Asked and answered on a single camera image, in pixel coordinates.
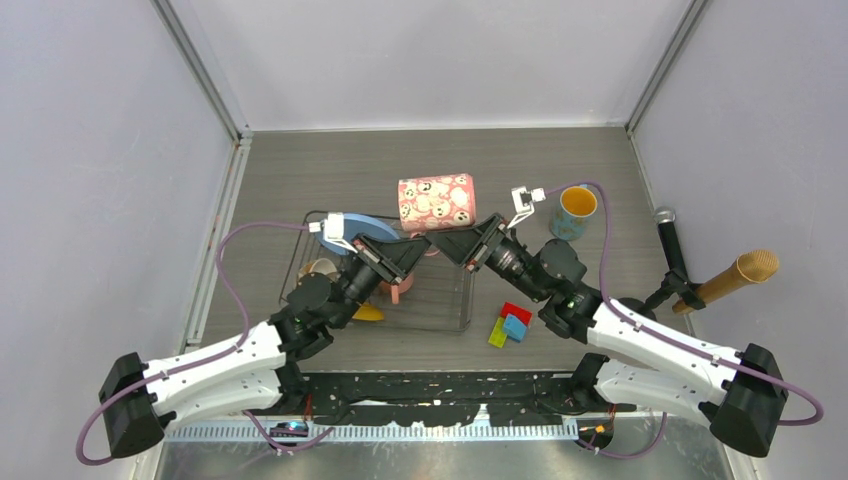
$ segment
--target pink object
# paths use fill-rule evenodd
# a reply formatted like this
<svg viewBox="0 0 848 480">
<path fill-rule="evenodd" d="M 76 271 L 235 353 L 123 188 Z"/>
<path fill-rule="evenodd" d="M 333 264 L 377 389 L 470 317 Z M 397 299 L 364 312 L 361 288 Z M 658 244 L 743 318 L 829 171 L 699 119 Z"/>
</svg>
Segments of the pink object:
<svg viewBox="0 0 848 480">
<path fill-rule="evenodd" d="M 406 232 L 474 225 L 474 181 L 467 173 L 400 180 L 398 210 Z"/>
<path fill-rule="evenodd" d="M 400 303 L 400 294 L 406 293 L 407 290 L 412 288 L 412 282 L 413 281 L 414 281 L 414 278 L 413 278 L 412 274 L 410 273 L 398 285 L 391 285 L 391 284 L 388 284 L 386 282 L 380 282 L 380 290 L 382 290 L 385 293 L 391 293 L 392 294 L 392 303 L 397 305 L 397 304 Z"/>
</svg>

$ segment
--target gray wooden table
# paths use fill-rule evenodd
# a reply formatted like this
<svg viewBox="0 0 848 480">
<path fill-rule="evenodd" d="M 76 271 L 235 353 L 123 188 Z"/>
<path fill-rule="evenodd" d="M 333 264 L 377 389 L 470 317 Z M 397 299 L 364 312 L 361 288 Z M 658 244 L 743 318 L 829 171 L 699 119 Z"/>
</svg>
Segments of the gray wooden table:
<svg viewBox="0 0 848 480">
<path fill-rule="evenodd" d="M 622 128 L 485 129 L 380 132 L 259 133 L 239 193 L 233 226 L 277 220 L 299 223 L 309 210 L 396 215 L 399 178 L 468 172 L 474 176 L 478 217 L 514 213 L 510 189 L 551 188 L 591 179 L 610 194 L 613 215 L 609 287 L 613 296 L 644 299 L 667 270 L 634 152 Z M 536 252 L 551 236 L 552 202 L 519 227 Z M 573 246 L 597 286 L 604 235 L 600 208 L 586 235 Z M 279 310 L 278 296 L 297 234 L 246 232 L 227 248 L 225 268 L 255 322 Z M 336 342 L 302 362 L 319 370 L 573 369 L 589 349 L 563 340 L 541 321 L 521 344 L 497 349 L 487 343 L 504 301 L 533 311 L 532 302 L 490 271 L 475 278 L 473 313 L 463 334 L 373 328 L 351 324 Z M 685 331 L 670 305 L 659 320 Z M 236 335 L 240 317 L 218 285 L 204 344 Z"/>
</svg>

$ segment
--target pink cup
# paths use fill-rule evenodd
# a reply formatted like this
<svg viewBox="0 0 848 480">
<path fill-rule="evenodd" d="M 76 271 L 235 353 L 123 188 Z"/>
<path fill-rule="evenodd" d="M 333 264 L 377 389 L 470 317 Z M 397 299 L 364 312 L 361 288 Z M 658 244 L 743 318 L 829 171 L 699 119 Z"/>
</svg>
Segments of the pink cup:
<svg viewBox="0 0 848 480">
<path fill-rule="evenodd" d="M 400 180 L 398 211 L 406 232 L 474 225 L 474 180 L 467 173 Z"/>
</svg>

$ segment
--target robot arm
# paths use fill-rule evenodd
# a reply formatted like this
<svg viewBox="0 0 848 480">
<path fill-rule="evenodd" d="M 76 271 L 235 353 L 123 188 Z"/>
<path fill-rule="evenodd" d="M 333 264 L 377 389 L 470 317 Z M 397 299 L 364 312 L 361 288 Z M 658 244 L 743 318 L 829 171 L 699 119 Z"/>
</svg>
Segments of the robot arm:
<svg viewBox="0 0 848 480">
<path fill-rule="evenodd" d="M 381 242 L 357 236 L 337 281 L 320 274 L 303 277 L 288 295 L 289 304 L 254 327 L 240 350 L 153 382 L 107 409 L 104 420 L 112 456 L 137 454 L 161 441 L 167 431 L 201 419 L 272 405 L 296 408 L 306 394 L 297 362 L 329 346 L 333 337 L 328 328 L 344 328 L 381 281 L 405 279 L 431 245 L 470 272 L 486 265 L 534 302 L 546 302 L 539 317 L 560 337 L 621 352 L 656 369 L 587 354 L 572 377 L 580 394 L 576 400 L 587 408 L 610 403 L 653 407 L 710 426 L 719 440 L 744 453 L 767 453 L 786 401 L 785 391 L 775 395 L 773 388 L 764 388 L 765 382 L 670 346 L 640 331 L 640 326 L 710 351 L 714 358 L 748 362 L 779 376 L 767 350 L 751 345 L 743 354 L 710 345 L 613 300 L 619 311 L 637 319 L 633 327 L 610 310 L 598 290 L 582 282 L 586 267 L 567 242 L 551 240 L 531 255 L 515 230 L 494 214 L 473 227 L 412 239 Z M 142 364 L 137 354 L 121 357 L 101 389 L 100 400 L 140 378 L 167 374 L 180 362 L 207 358 L 234 343 L 230 339 L 148 364 Z M 740 426 L 751 434 L 738 435 Z"/>
</svg>

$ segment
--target white wall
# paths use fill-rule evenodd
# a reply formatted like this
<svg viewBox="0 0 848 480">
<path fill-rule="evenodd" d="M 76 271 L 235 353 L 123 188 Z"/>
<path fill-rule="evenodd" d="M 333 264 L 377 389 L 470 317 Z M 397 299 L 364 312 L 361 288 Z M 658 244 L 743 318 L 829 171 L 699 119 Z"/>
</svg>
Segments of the white wall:
<svg viewBox="0 0 848 480">
<path fill-rule="evenodd" d="M 715 0 L 637 130 L 648 179 L 677 209 L 689 271 L 775 250 L 778 274 L 699 313 L 719 343 L 771 349 L 823 423 L 778 429 L 771 478 L 848 470 L 848 3 Z M 811 413 L 798 397 L 786 417 Z"/>
<path fill-rule="evenodd" d="M 254 130 L 623 124 L 689 0 L 192 0 Z"/>
<path fill-rule="evenodd" d="M 77 432 L 176 347 L 230 141 L 149 2 L 4 2 L 0 45 L 0 477 L 127 478 Z"/>
</svg>

